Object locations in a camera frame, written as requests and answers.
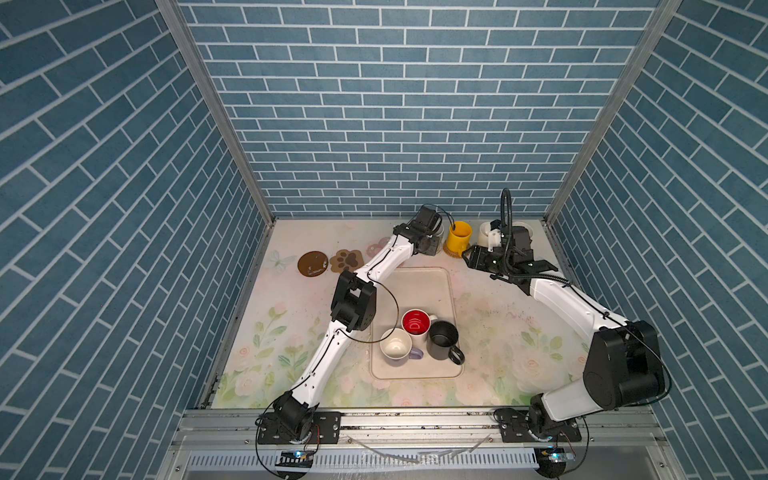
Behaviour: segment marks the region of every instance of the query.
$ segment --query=metal corner post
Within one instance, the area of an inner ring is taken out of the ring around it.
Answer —
[[[640,73],[643,71],[645,63],[648,61],[648,58],[650,58],[650,54],[653,53],[654,48],[656,48],[656,44],[661,39],[664,30],[667,29],[675,12],[677,12],[677,8],[680,6],[681,1],[682,0],[659,0],[658,6],[648,20],[643,36],[627,59],[627,64],[619,78],[616,80],[616,85],[614,86],[613,91],[608,96],[605,106],[595,119],[592,129],[584,139],[584,143],[581,145],[581,149],[576,155],[573,165],[571,165],[571,169],[565,175],[565,179],[563,179],[560,189],[555,194],[552,203],[549,205],[549,208],[544,215],[544,220],[547,225],[552,225],[560,214],[560,211],[563,209],[565,201],[568,199],[568,196],[571,195],[574,187],[576,187],[578,179],[592,160],[592,155],[594,155],[600,142],[603,141],[603,137],[608,132],[608,128],[613,123],[614,118],[616,118],[616,114],[624,103],[624,99],[629,95],[634,82],[640,77]]]
[[[246,156],[243,146],[240,144],[240,140],[235,134],[234,127],[230,121],[230,117],[227,114],[227,110],[221,103],[219,94],[216,91],[213,80],[208,74],[208,70],[205,67],[203,57],[200,55],[200,51],[197,49],[194,38],[192,37],[192,31],[187,25],[187,21],[184,19],[184,14],[179,7],[177,0],[156,0],[157,7],[160,9],[160,14],[163,15],[170,35],[176,41],[176,46],[181,52],[181,56],[187,63],[187,67],[190,69],[192,78],[195,85],[200,89],[200,93],[203,95],[210,114],[213,116],[216,126],[219,127],[219,132],[224,142],[232,154],[237,170],[243,176],[248,191],[253,197],[253,201],[256,202],[256,206],[261,212],[266,225],[271,227],[274,224],[275,216],[270,210],[270,205],[267,203],[259,184],[257,183],[256,176],[253,174],[253,169],[250,167],[248,157]]]

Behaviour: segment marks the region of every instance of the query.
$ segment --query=mug handle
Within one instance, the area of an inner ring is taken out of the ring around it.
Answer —
[[[422,352],[420,349],[417,349],[416,347],[412,347],[411,351],[408,353],[408,358],[420,360],[424,358],[424,352]]]
[[[456,345],[452,346],[448,350],[448,358],[451,359],[452,362],[454,362],[456,365],[461,365],[464,363],[464,353],[458,349]]]

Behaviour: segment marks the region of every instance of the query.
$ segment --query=black mug handle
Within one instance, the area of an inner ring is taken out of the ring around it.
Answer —
[[[448,350],[448,358],[451,359],[452,362],[454,362],[456,365],[461,365],[464,363],[464,353],[458,349],[456,345],[452,346]]]

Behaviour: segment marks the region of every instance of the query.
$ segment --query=robotic arm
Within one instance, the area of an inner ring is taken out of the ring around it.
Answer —
[[[376,284],[412,255],[435,255],[441,222],[434,210],[421,207],[408,223],[395,227],[389,242],[368,263],[354,273],[340,274],[331,302],[331,323],[322,343],[301,380],[273,403],[276,417],[294,441],[303,441],[310,434],[323,388],[353,341],[350,337],[370,326],[376,314]],[[513,227],[511,221],[494,224],[492,234],[501,243],[466,250],[462,257],[467,265],[492,273],[492,279],[517,284],[591,344],[582,379],[533,397],[528,410],[530,433],[546,440],[575,417],[660,395],[665,382],[654,328],[644,321],[631,322],[610,314],[579,289],[551,275],[557,267],[546,260],[533,260],[531,238],[524,227]],[[511,268],[501,266],[504,262]]]

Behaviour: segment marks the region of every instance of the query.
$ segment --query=purple mug handle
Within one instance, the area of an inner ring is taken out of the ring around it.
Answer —
[[[420,360],[424,358],[424,352],[417,349],[416,347],[411,348],[411,351],[408,354],[408,358],[414,359],[414,360]]]

